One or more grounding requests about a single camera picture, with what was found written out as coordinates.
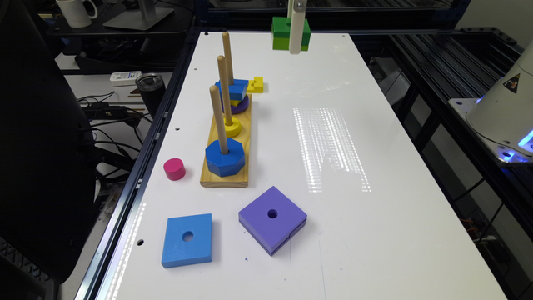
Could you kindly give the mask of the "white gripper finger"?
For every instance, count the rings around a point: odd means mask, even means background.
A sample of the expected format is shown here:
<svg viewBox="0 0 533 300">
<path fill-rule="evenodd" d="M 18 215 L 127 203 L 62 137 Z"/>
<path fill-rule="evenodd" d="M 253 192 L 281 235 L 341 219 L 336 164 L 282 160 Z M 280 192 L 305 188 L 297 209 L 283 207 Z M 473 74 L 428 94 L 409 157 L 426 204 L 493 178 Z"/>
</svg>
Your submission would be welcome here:
<svg viewBox="0 0 533 300">
<path fill-rule="evenodd" d="M 299 54 L 305 25 L 307 0 L 290 0 L 288 3 L 288 17 L 291 21 L 289 36 L 289 53 Z"/>
</svg>

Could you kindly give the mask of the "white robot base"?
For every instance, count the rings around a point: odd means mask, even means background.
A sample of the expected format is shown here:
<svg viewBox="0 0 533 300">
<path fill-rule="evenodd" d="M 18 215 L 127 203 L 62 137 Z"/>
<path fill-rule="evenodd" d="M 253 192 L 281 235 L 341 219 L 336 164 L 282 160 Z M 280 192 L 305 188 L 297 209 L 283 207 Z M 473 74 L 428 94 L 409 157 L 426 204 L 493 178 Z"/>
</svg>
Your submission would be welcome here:
<svg viewBox="0 0 533 300">
<path fill-rule="evenodd" d="M 480 98 L 448 104 L 501 163 L 532 162 L 532 46 Z"/>
</svg>

